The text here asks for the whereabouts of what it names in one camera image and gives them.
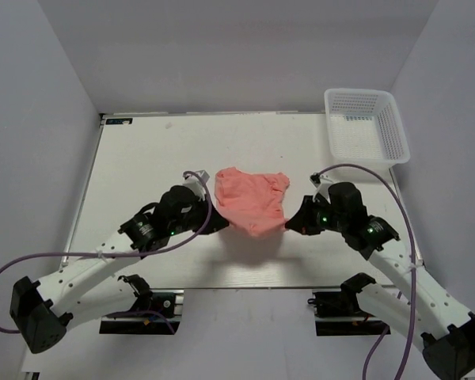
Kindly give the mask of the pink t shirt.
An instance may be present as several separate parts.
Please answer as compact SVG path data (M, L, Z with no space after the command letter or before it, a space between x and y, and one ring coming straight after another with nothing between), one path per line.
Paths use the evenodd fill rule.
M218 212L236 230L265 238L284 229L283 199L290 187L284 173L245 173L230 167L215 175Z

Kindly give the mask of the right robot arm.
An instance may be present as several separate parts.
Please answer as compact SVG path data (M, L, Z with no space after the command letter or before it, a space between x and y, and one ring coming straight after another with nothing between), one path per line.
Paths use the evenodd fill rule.
M304 236L332 231L384 274L405 296L391 295L370 275L345 280L339 294L309 303L326 314L371 315L410 340L440 379L461 379L475 370L475 313L453 298L425 269L413 264L399 233L383 218L370 215L350 182L321 184L305 195L285 227Z

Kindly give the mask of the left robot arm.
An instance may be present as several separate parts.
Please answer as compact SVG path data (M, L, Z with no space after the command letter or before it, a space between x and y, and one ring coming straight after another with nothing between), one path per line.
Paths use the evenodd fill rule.
M161 296L140 275L121 270L158 252L185 232L216 233L229 226L196 182L175 185L148 203L97 250L36 281L25 276L13 285L10 316L33 354L55 346L70 330L115 314L138 317L159 313Z

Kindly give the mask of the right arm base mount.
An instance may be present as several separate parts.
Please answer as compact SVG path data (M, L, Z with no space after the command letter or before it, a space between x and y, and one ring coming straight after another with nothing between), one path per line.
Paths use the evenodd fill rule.
M317 336L379 336L389 328L375 316L355 309L342 291L314 292L307 304L314 313Z

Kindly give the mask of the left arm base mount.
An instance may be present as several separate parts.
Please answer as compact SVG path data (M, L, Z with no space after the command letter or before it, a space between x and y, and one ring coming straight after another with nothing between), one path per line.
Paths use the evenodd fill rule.
M184 304L182 290L152 291L127 312L101 318L101 335L170 336L180 327Z

